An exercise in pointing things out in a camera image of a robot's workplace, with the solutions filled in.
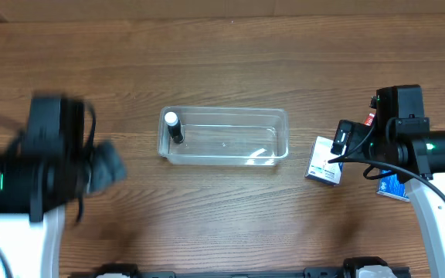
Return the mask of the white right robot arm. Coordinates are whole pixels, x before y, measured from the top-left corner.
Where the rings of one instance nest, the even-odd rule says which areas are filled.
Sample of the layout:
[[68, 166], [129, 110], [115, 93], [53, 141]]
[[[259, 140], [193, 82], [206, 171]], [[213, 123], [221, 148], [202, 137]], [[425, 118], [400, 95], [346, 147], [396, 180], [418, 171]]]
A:
[[331, 163], [366, 164], [364, 177], [395, 175], [414, 208], [433, 277], [445, 277], [445, 130], [433, 131], [419, 85], [378, 89], [371, 125], [340, 120]]

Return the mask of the dark bottle with white cap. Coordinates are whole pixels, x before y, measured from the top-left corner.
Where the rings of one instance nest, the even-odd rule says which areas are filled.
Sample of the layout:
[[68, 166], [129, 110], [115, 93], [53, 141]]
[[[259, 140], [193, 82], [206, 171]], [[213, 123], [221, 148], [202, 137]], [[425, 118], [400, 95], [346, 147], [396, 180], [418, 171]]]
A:
[[176, 144], [181, 144], [184, 141], [184, 135], [182, 131], [182, 124], [175, 112], [167, 112], [164, 116], [165, 123], [167, 124], [168, 132], [171, 139]]

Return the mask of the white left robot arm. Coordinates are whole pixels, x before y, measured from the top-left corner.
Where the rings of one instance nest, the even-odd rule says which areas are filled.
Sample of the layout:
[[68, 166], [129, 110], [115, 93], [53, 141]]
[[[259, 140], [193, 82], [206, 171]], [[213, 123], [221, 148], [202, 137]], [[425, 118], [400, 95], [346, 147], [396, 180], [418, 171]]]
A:
[[0, 154], [0, 277], [58, 277], [66, 204], [126, 178], [111, 142], [85, 136], [83, 100], [34, 96], [27, 128]]

